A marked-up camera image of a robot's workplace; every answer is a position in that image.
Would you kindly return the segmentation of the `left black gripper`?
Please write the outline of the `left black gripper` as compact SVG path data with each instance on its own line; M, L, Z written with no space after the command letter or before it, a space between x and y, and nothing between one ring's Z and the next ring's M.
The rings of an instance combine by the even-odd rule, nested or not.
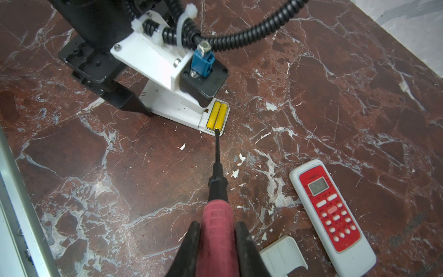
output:
M126 65L109 51L96 49L82 37L76 36L59 51L58 57L72 69L79 83L122 111L151 116L138 96L115 81Z

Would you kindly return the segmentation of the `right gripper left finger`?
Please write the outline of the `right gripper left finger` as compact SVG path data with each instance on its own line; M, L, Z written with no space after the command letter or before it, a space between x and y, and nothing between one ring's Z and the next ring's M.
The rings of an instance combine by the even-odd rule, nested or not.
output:
M200 243L200 224L193 221L166 277L195 277Z

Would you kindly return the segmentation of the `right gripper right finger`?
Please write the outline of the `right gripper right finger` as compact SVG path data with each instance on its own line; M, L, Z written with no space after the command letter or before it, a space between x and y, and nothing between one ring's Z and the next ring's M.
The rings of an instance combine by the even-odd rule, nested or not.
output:
M244 222L235 225L235 243L241 277L270 277Z

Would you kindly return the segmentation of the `white battery cover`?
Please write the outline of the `white battery cover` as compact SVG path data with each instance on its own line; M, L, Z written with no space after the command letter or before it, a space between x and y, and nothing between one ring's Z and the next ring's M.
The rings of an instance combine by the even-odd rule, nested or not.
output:
M295 239L289 235L279 238L261 250L260 256L272 277L287 277L300 267L308 269Z

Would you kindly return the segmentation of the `red handled screwdriver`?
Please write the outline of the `red handled screwdriver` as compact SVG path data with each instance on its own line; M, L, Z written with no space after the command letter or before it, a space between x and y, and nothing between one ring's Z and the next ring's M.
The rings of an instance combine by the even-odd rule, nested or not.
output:
M228 181L220 162L220 131L215 130L215 163L204 207L197 256L197 277L238 277L234 216L227 196Z

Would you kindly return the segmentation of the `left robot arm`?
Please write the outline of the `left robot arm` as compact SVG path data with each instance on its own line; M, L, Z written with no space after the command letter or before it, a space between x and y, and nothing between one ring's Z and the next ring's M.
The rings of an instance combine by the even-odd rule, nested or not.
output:
M172 24L165 1L52 1L52 6L77 32L58 53L72 76L105 102L150 116L138 96L116 81L127 65L111 49L132 32L131 20L151 10Z

